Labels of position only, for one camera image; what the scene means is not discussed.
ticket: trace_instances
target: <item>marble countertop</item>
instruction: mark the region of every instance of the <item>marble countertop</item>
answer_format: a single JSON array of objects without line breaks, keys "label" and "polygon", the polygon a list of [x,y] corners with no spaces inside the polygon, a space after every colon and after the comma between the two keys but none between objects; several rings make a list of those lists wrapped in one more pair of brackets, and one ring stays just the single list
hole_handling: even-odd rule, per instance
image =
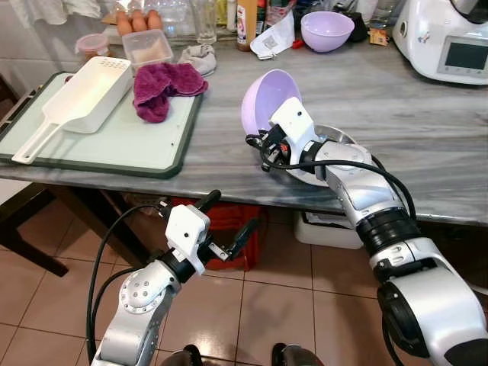
[{"label": "marble countertop", "polygon": [[205,94],[181,172],[168,180],[0,164],[0,178],[151,194],[199,197],[303,210],[339,210],[329,189],[286,172],[264,173],[244,143],[240,104],[270,69],[296,80],[316,122],[353,136],[411,191],[419,218],[488,226],[488,89],[421,77],[396,49],[347,43],[317,54],[306,47],[259,61],[218,43],[217,71]]}]

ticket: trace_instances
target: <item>red plastic crate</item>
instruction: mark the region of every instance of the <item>red plastic crate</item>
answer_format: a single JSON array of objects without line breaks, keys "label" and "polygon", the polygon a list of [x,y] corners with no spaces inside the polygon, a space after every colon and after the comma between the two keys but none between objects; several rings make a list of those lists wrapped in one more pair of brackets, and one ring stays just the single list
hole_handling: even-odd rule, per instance
[{"label": "red plastic crate", "polygon": [[[188,198],[172,198],[172,205],[179,204],[194,204],[197,200]],[[213,233],[224,230],[239,231],[249,220],[254,217],[267,221],[268,216],[265,209],[260,206],[252,206],[248,204],[225,204],[218,203],[213,206],[208,212],[207,216],[210,218],[210,230]],[[260,235],[259,230],[251,235],[247,245],[241,250],[239,257],[230,262],[222,262],[219,259],[211,259],[206,268],[212,270],[226,269],[226,268],[244,268],[244,271],[249,271],[258,262],[259,258]]]}]

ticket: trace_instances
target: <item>magenta cloth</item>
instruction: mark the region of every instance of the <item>magenta cloth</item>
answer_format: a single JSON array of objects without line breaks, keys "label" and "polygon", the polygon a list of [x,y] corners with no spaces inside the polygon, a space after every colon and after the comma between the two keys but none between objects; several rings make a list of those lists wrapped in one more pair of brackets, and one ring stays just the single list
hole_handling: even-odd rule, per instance
[{"label": "magenta cloth", "polygon": [[157,124],[168,115],[168,97],[199,95],[208,82],[189,63],[143,66],[134,81],[134,107],[142,119]]}]

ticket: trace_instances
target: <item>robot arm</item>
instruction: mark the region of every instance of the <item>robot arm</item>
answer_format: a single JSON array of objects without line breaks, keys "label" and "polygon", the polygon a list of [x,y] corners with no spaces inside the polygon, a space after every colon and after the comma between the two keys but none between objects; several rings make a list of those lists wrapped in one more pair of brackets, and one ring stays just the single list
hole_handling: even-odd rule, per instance
[{"label": "robot arm", "polygon": [[170,250],[122,283],[117,312],[95,353],[92,366],[148,366],[158,344],[162,319],[172,299],[195,272],[202,274],[212,258],[232,260],[258,226],[252,219],[236,235],[234,243],[220,247],[208,235],[205,215],[220,198],[212,191],[194,206],[162,207],[168,217],[166,237]]},{"label": "robot arm", "polygon": [[434,242],[422,236],[389,181],[361,167],[319,163],[371,165],[371,154],[357,144],[320,139],[297,98],[287,99],[270,125],[246,140],[261,150],[264,170],[300,167],[307,181],[326,181],[337,194],[381,283],[378,301],[395,343],[438,366],[486,365],[488,333],[480,303]]}]

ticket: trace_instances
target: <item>black cable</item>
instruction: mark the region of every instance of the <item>black cable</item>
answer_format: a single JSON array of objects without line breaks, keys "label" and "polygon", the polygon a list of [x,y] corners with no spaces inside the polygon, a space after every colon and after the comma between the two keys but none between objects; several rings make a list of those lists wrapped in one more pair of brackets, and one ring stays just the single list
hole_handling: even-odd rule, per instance
[{"label": "black cable", "polygon": [[393,359],[393,362],[395,362],[395,366],[404,366],[403,362],[395,352],[395,348],[391,342],[390,333],[388,332],[387,321],[384,319],[384,316],[381,317],[381,330],[383,331],[384,343],[387,345],[388,353],[390,353],[390,357]]},{"label": "black cable", "polygon": [[123,276],[127,273],[134,272],[138,270],[139,268],[127,268],[122,271],[119,271],[112,276],[110,276],[104,284],[101,286],[100,290],[98,291],[98,295],[95,299],[95,303],[93,304],[93,311],[91,312],[91,330],[94,332],[95,331],[95,324],[96,324],[96,319],[97,319],[97,312],[98,312],[98,307],[100,306],[101,298],[104,296],[105,290],[107,290],[107,287],[112,283],[113,280],[116,280],[120,276]]},{"label": "black cable", "polygon": [[374,155],[371,155],[371,160],[373,160],[373,163],[378,165],[378,168],[380,168],[381,170],[384,170],[386,171],[385,167],[383,164],[381,164],[381,161]]},{"label": "black cable", "polygon": [[126,212],[122,213],[114,223],[112,223],[112,226],[107,230],[105,233],[103,239],[100,242],[100,247],[98,248],[98,253],[97,253],[97,258],[95,259],[95,263],[93,264],[93,272],[91,274],[91,280],[90,280],[90,288],[88,289],[88,301],[87,301],[87,307],[86,307],[86,349],[88,353],[88,360],[90,364],[93,361],[93,357],[95,356],[95,352],[97,349],[97,346],[95,344],[95,329],[92,329],[92,303],[93,303],[93,293],[95,292],[95,282],[97,281],[97,273],[98,273],[98,267],[100,265],[101,261],[101,255],[104,251],[105,244],[107,244],[109,236],[112,234],[112,231],[114,231],[114,228],[117,224],[119,224],[120,221],[125,219],[127,216],[132,214],[132,212],[136,210],[140,210],[141,208],[146,208],[146,207],[152,207],[155,210],[159,210],[159,208],[156,205],[153,204],[141,204],[139,206],[135,206],[127,210]]},{"label": "black cable", "polygon": [[401,180],[399,180],[397,177],[390,174],[389,172],[382,170],[381,168],[369,164],[364,164],[363,162],[352,162],[349,160],[320,160],[318,162],[299,162],[298,164],[292,164],[292,165],[277,164],[275,162],[270,161],[268,158],[266,158],[265,148],[266,148],[266,144],[263,144],[261,149],[259,150],[261,159],[263,162],[265,162],[270,167],[275,169],[291,170],[291,169],[313,168],[315,166],[325,166],[325,165],[347,165],[347,166],[354,166],[356,168],[366,169],[371,172],[382,175],[386,180],[388,180],[391,184],[396,185],[402,191],[407,206],[409,208],[410,217],[412,218],[412,220],[416,220],[415,204],[413,203],[413,199],[412,196],[410,195],[409,190],[401,182]]}]

